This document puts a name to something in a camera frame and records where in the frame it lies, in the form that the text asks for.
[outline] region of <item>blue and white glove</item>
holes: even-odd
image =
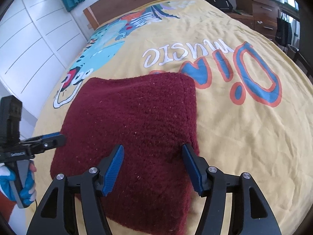
[[[32,204],[36,199],[34,172],[36,172],[36,168],[33,164],[33,161],[31,161],[25,181],[25,187],[20,192],[21,200],[27,206]],[[16,200],[9,182],[14,181],[15,179],[16,176],[14,172],[4,164],[0,164],[0,191],[4,196],[13,202]]]

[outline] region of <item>folded fabric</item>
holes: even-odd
[[[52,178],[82,174],[122,144],[125,157],[116,183],[102,198],[106,216],[148,234],[184,234],[192,186],[182,145],[190,143],[199,153],[190,77],[91,78],[68,109],[61,133],[67,143],[55,152]]]

